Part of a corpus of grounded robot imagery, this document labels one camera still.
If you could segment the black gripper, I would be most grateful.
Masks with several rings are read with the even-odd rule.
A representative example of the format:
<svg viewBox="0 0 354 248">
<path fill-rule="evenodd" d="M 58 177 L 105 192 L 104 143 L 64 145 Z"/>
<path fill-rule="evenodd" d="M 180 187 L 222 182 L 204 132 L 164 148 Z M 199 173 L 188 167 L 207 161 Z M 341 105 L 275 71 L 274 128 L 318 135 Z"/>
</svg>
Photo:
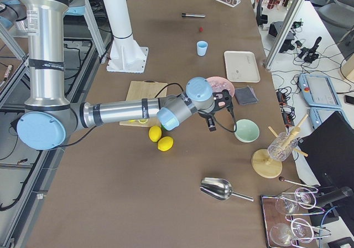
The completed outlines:
<svg viewBox="0 0 354 248">
<path fill-rule="evenodd" d="M 205 112 L 205 111 L 198 111 L 198 115 L 204 118 L 207 121 L 209 131 L 215 131 L 215 113 L 214 112 Z"/>
</svg>

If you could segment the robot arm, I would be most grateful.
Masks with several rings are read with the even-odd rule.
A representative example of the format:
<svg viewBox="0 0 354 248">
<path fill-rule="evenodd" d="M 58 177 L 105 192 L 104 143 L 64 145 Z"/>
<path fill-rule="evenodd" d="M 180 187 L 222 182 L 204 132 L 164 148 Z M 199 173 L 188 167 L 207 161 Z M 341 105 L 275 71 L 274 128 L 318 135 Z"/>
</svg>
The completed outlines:
<svg viewBox="0 0 354 248">
<path fill-rule="evenodd" d="M 6 30 L 13 26 L 17 30 L 27 31 L 27 10 L 19 0 L 1 0 L 1 25 Z"/>
<path fill-rule="evenodd" d="M 106 104 L 83 102 L 79 90 L 95 72 L 80 66 L 69 76 L 64 61 L 64 16 L 69 11 L 93 17 L 88 0 L 20 0 L 27 9 L 30 97 L 17 123 L 23 143 L 36 150 L 62 146 L 74 132 L 105 123 L 156 117 L 172 130 L 195 113 L 212 113 L 216 101 L 205 78 L 191 79 L 179 96 Z"/>
</svg>

